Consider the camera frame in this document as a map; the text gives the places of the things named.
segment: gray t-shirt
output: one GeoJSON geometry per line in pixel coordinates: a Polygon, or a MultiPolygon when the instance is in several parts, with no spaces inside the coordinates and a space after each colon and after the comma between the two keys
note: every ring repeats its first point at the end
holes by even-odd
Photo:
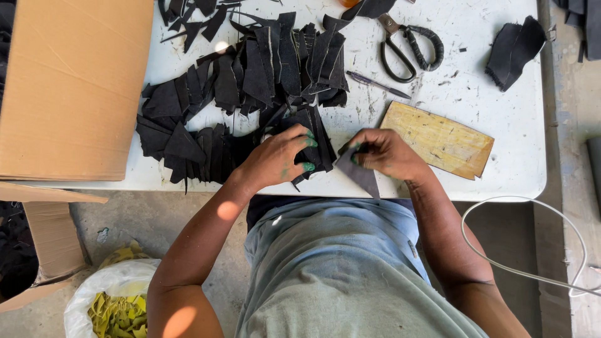
{"type": "Polygon", "coordinates": [[[270,210],[244,244],[237,337],[487,337],[431,286],[413,214],[385,200],[270,210]]]}

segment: white table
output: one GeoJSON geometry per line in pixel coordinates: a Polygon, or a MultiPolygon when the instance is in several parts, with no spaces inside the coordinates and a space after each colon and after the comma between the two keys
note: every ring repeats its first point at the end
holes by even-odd
{"type": "MultiPolygon", "coordinates": [[[[296,11],[295,28],[314,22],[323,30],[324,14],[339,17],[345,10],[336,0],[282,0],[284,6],[269,0],[247,0],[240,11],[275,19],[279,13],[296,11]]],[[[490,158],[481,179],[466,180],[434,168],[447,194],[452,200],[483,200],[499,195],[538,196],[546,184],[545,134],[543,128],[543,101],[540,60],[528,63],[522,77],[502,93],[484,74],[490,54],[490,44],[496,33],[507,22],[522,23],[528,15],[537,15],[535,0],[484,1],[484,0],[417,0],[411,4],[398,0],[389,12],[400,24],[424,26],[438,33],[445,44],[445,60],[431,73],[418,68],[418,78],[411,84],[398,84],[385,73],[378,55],[379,43],[385,32],[375,19],[359,17],[342,29],[347,40],[344,45],[345,67],[391,85],[411,95],[411,100],[395,97],[378,88],[368,87],[347,77],[350,94],[345,108],[320,108],[326,130],[337,150],[361,128],[379,125],[390,101],[398,100],[408,105],[442,115],[463,123],[495,139],[490,158]]],[[[246,17],[234,19],[250,23],[246,17]]],[[[203,20],[195,11],[193,20],[203,20]]],[[[145,83],[152,84],[175,78],[186,71],[195,60],[238,41],[238,32],[229,22],[224,22],[217,36],[209,43],[198,36],[187,54],[183,53],[183,38],[167,43],[160,41],[173,35],[163,26],[155,3],[154,22],[145,83]]],[[[407,42],[401,34],[393,37],[416,65],[407,42]]],[[[429,43],[418,38],[422,50],[429,54],[429,43]]],[[[389,55],[393,70],[401,71],[399,63],[389,55]]],[[[244,135],[258,126],[258,113],[248,118],[235,113],[228,117],[212,104],[188,123],[190,131],[225,123],[236,136],[244,135]]],[[[125,180],[121,182],[28,182],[38,186],[73,189],[116,189],[143,191],[183,191],[183,181],[169,183],[171,170],[162,162],[142,156],[140,140],[134,133],[127,161],[125,180]]],[[[404,184],[377,173],[380,194],[383,198],[406,197],[404,184]]],[[[188,191],[214,192],[215,183],[188,185],[188,191]]],[[[368,194],[338,170],[317,173],[298,185],[298,193],[290,183],[270,186],[265,194],[320,195],[339,197],[368,197],[368,194]]]]}

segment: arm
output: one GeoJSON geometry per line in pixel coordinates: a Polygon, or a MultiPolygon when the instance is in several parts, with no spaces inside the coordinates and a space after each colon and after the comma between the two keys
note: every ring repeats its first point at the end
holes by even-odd
{"type": "MultiPolygon", "coordinates": [[[[362,143],[369,143],[370,151],[356,154],[356,163],[407,183],[426,259],[449,303],[490,337],[529,337],[503,301],[490,264],[463,239],[461,216],[426,162],[389,129],[363,129],[349,141],[355,147],[362,143]]],[[[484,252],[467,226],[465,230],[472,245],[484,252]]]]}
{"type": "Polygon", "coordinates": [[[314,169],[310,163],[294,164],[307,146],[317,147],[317,142],[300,124],[268,138],[186,224],[148,287],[149,338],[223,337],[201,285],[251,197],[314,169]]]}

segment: cardboard box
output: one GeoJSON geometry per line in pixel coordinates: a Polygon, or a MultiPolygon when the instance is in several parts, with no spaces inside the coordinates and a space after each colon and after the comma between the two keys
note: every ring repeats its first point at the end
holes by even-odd
{"type": "Polygon", "coordinates": [[[108,198],[59,189],[0,182],[0,200],[21,201],[40,262],[31,287],[0,303],[0,312],[19,309],[71,283],[87,267],[69,213],[69,202],[106,203],[108,198]]]}
{"type": "Polygon", "coordinates": [[[17,2],[1,179],[124,179],[152,20],[148,0],[17,2]]]}

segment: pen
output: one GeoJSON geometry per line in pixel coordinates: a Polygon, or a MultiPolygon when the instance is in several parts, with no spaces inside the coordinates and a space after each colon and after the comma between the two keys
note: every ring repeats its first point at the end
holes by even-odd
{"type": "Polygon", "coordinates": [[[348,75],[350,75],[350,77],[353,78],[353,80],[355,80],[357,82],[360,82],[362,84],[367,84],[367,85],[374,85],[374,86],[380,87],[380,88],[384,89],[385,91],[392,93],[394,95],[404,97],[405,99],[411,99],[411,97],[409,95],[403,93],[402,91],[394,89],[392,87],[389,87],[385,84],[381,84],[380,82],[374,81],[372,79],[368,79],[359,73],[351,72],[350,70],[347,70],[346,73],[348,75]]]}

